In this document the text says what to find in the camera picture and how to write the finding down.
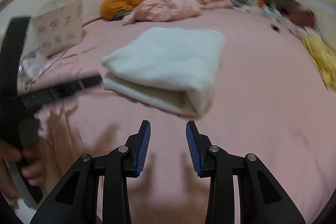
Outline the person's left hand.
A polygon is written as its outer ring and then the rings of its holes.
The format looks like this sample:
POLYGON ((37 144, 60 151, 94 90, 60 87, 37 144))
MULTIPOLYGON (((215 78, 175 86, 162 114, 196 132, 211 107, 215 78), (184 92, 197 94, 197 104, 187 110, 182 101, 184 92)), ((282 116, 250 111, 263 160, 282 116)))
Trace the person's left hand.
POLYGON ((7 170, 6 163, 9 160, 20 161, 25 157, 30 164, 22 169, 22 175, 32 186, 43 186, 47 178, 47 157, 45 153, 46 142, 42 137, 36 144, 27 146, 20 152, 13 146, 1 140, 1 192, 9 199, 19 196, 7 170))

